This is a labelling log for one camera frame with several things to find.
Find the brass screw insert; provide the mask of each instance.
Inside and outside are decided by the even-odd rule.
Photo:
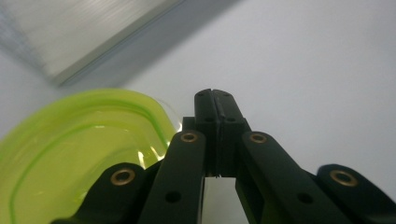
[[[123,168],[116,171],[110,178],[111,183],[116,186],[129,184],[134,180],[135,173],[129,168]]]
[[[267,138],[259,133],[253,133],[250,135],[250,141],[255,143],[264,143],[267,141]]]
[[[340,185],[344,185],[347,187],[356,187],[359,183],[358,180],[355,178],[355,176],[341,170],[331,171],[330,177]]]
[[[198,139],[198,135],[195,133],[183,133],[181,135],[181,140],[183,142],[195,142]]]

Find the white table surface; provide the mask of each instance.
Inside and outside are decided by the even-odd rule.
[[[0,50],[0,136],[40,107],[103,87],[193,116],[193,95],[233,94],[251,128],[316,173],[339,163],[396,200],[396,1],[192,1],[62,86]],[[247,223],[232,179],[208,181],[204,223]]]

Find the green plastic bowl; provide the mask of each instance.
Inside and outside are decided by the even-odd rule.
[[[106,168],[149,167],[175,132],[163,108],[134,91],[87,91],[46,106],[0,143],[0,223],[72,216]]]

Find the screw hole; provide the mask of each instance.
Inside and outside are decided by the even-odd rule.
[[[355,176],[345,171],[333,170],[330,172],[330,177],[340,185],[347,187],[356,187],[358,185],[358,180]]]
[[[250,136],[250,140],[255,143],[264,143],[267,141],[267,138],[262,134],[254,133]]]
[[[135,177],[135,173],[133,170],[129,168],[124,168],[115,172],[111,176],[110,180],[111,183],[115,186],[123,186],[133,181],[134,177]]]
[[[168,203],[177,203],[181,200],[181,194],[178,191],[170,191],[165,195]]]
[[[299,193],[299,194],[297,194],[297,198],[298,198],[298,200],[300,200],[300,202],[306,203],[306,204],[311,204],[314,202],[314,199],[311,197],[311,195],[309,195],[307,193]]]
[[[195,142],[198,136],[195,133],[184,133],[181,135],[181,140],[183,142]]]

